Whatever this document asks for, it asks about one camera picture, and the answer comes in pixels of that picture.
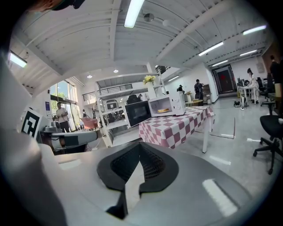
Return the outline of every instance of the tree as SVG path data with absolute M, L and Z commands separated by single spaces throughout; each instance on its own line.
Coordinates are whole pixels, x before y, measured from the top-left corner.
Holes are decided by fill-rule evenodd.
M 67 97 L 65 96 L 63 92 L 58 93 L 58 97 L 67 99 Z M 51 109 L 57 109 L 57 101 L 51 101 Z

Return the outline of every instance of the flower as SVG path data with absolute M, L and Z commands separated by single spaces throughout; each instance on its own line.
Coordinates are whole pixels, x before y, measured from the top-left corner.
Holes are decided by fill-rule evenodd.
M 155 80 L 155 76 L 153 75 L 147 75 L 145 79 L 142 81 L 144 84 L 147 84 L 149 82 L 153 82 Z

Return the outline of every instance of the vase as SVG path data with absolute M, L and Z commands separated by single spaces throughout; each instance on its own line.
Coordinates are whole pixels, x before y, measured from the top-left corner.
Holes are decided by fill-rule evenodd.
M 156 98 L 156 94 L 155 94 L 155 90 L 153 88 L 153 83 L 152 82 L 148 82 L 145 84 L 148 90 L 148 96 L 150 99 Z
M 191 95 L 187 94 L 187 101 L 188 101 L 188 103 L 191 103 Z

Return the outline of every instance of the pink and white tablecloth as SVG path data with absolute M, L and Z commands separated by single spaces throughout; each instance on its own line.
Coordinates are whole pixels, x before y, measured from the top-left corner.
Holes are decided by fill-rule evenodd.
M 184 115 L 153 117 L 141 122 L 139 136 L 144 142 L 175 148 L 208 117 L 214 118 L 209 106 L 187 107 Z

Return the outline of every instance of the white ceiling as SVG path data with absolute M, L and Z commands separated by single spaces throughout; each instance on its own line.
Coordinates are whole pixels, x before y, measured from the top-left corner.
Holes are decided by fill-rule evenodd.
M 86 75 L 93 72 L 99 72 L 100 78 L 113 76 L 115 68 L 121 72 L 125 68 L 144 72 L 147 62 L 191 68 L 200 62 L 211 65 L 234 60 L 240 53 L 265 49 L 272 40 L 268 29 L 241 34 L 267 23 L 238 0 L 145 0 L 133 29 L 123 26 L 129 3 L 130 0 L 85 0 L 76 10 L 68 7 L 26 13 L 14 30 L 11 50 L 25 58 L 27 65 L 20 68 L 12 64 L 13 73 L 22 84 L 39 93 L 72 76 L 85 83 Z M 142 13 L 152 13 L 155 19 L 146 22 Z M 171 25 L 163 26 L 167 19 Z M 193 26 L 170 49 L 180 32 Z M 198 56 L 220 41 L 225 44 Z

